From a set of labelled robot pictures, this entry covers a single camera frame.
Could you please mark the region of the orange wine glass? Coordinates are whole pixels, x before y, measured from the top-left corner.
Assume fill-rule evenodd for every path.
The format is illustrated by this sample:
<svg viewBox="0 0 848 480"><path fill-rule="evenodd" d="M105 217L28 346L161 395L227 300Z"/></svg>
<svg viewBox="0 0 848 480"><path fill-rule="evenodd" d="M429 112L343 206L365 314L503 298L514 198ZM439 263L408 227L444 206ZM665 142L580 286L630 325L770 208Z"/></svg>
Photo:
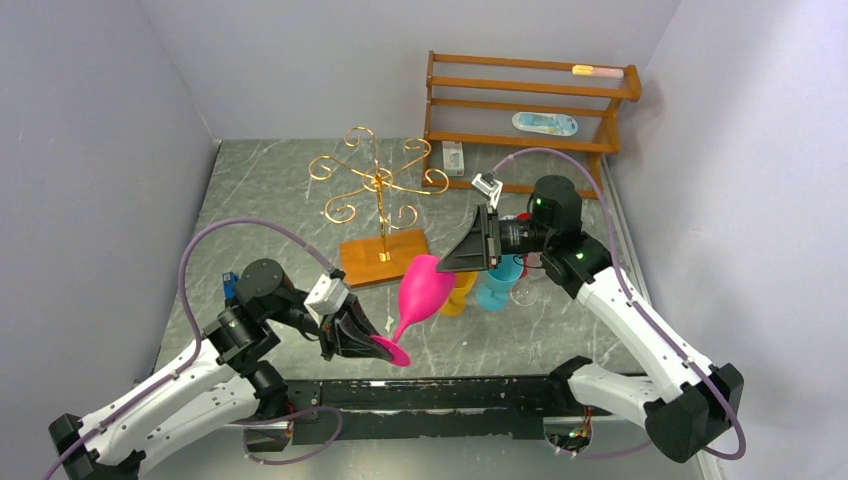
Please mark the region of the orange wine glass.
<svg viewBox="0 0 848 480"><path fill-rule="evenodd" d="M457 273L454 287L439 310L439 313L448 317L460 315L466 308L466 297L473 288L476 278L476 272Z"/></svg>

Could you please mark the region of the light blue wine glass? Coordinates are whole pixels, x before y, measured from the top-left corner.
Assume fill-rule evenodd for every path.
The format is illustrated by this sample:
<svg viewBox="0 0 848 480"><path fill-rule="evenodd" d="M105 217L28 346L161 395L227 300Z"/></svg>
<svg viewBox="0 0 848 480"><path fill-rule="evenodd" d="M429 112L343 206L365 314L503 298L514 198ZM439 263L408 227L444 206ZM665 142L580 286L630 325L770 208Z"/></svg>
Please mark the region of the light blue wine glass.
<svg viewBox="0 0 848 480"><path fill-rule="evenodd" d="M482 283L476 291L478 305L489 312L503 310L523 271L524 265L517 255L503 255L496 268L482 274Z"/></svg>

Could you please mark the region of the pink wine glass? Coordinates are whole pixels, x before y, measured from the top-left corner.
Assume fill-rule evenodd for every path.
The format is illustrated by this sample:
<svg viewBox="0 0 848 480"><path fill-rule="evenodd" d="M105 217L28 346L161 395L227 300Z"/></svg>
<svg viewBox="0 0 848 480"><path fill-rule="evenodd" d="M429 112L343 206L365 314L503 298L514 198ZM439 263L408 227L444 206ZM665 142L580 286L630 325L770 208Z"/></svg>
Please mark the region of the pink wine glass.
<svg viewBox="0 0 848 480"><path fill-rule="evenodd" d="M456 285L457 275L440 272L440 259L434 255L416 256L405 272L399 287L398 308L400 322L391 340L372 334L370 339L388 355L388 362L398 367L411 365L409 354L398 342L408 327L423 322L437 313Z"/></svg>

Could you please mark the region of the clear wine glass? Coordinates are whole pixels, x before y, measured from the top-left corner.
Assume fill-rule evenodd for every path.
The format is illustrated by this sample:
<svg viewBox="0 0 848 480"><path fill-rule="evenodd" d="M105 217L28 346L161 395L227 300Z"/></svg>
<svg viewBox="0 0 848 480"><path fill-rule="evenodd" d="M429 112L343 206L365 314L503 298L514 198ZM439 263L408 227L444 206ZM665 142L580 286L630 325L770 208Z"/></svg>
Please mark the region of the clear wine glass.
<svg viewBox="0 0 848 480"><path fill-rule="evenodd" d="M511 300L518 306L529 307L538 301L540 279L530 275L520 279L510 291Z"/></svg>

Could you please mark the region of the gold wire wine glass rack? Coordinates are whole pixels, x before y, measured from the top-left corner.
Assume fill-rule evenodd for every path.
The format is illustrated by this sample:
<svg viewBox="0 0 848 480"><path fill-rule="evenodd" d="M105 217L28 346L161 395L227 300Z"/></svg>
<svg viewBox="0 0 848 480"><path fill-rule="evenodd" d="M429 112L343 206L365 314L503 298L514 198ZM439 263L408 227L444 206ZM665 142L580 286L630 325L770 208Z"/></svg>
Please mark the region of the gold wire wine glass rack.
<svg viewBox="0 0 848 480"><path fill-rule="evenodd" d="M431 181L438 178L441 183L427 190L411 188L399 183L402 173L428 160L431 144L423 138L408 138L403 142L407 152L416 157L402 166L391 169L381 161L378 139L373 130L366 126L355 126L347 130L344 144L357 149L363 139L369 140L371 154L369 164L360 169L332 155L321 155L308 165L309 177L314 181L327 181L338 171L353 174L359 180L354 190L334 195L324 204L323 216L336 225L347 224L357 217L357 207L350 200L360 194L369 193L375 199L375 214L378 234L358 240L345 240L339 244L340 269L346 273L345 281L353 288L370 287L403 277L414 258L429 252L425 233L417 227L419 211L411 204L402 204L396 213L389 212L390 195L393 192L413 194L419 197L441 195L448 190L448 175L441 169L425 167L423 178Z"/></svg>

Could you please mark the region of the red wine glass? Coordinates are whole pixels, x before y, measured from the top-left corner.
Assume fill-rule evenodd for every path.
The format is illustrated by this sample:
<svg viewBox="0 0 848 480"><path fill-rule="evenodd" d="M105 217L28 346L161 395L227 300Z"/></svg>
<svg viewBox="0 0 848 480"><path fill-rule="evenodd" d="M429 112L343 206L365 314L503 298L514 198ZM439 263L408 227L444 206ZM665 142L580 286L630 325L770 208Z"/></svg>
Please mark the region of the red wine glass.
<svg viewBox="0 0 848 480"><path fill-rule="evenodd" d="M529 212L523 212L516 216L518 220L530 220L531 215ZM523 279L528 274L528 256L529 254L522 254L521 257L521 265L522 265L522 273L519 279Z"/></svg>

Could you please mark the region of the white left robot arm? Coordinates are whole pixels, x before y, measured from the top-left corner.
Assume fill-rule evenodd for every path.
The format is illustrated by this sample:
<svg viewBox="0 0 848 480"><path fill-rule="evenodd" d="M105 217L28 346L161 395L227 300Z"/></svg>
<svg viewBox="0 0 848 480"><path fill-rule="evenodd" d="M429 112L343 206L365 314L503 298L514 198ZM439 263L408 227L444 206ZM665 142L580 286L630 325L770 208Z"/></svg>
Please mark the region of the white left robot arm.
<svg viewBox="0 0 848 480"><path fill-rule="evenodd" d="M378 334L338 269L310 291L271 259L250 263L225 308L175 359L101 409L49 426L58 466L71 479L136 479L188 444L228 425L262 425L298 413L289 386L265 355L278 322L315 340L320 354L385 360L408 355Z"/></svg>

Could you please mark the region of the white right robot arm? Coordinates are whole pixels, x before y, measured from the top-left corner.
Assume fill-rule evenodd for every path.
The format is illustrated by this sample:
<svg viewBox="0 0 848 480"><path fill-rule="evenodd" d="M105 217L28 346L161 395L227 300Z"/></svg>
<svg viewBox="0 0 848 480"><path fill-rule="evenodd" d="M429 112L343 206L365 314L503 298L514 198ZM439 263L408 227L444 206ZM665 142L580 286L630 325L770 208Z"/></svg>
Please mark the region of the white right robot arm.
<svg viewBox="0 0 848 480"><path fill-rule="evenodd" d="M497 211L501 182L487 173L472 184L486 201L438 271L492 271L537 254L546 276L598 317L645 372L639 380L575 357L550 374L556 411L571 415L591 406L624 418L643 427L653 446L677 463L738 426L741 372L699 353L636 291L614 253L584 231L582 199L569 179L539 178L528 218L508 220Z"/></svg>

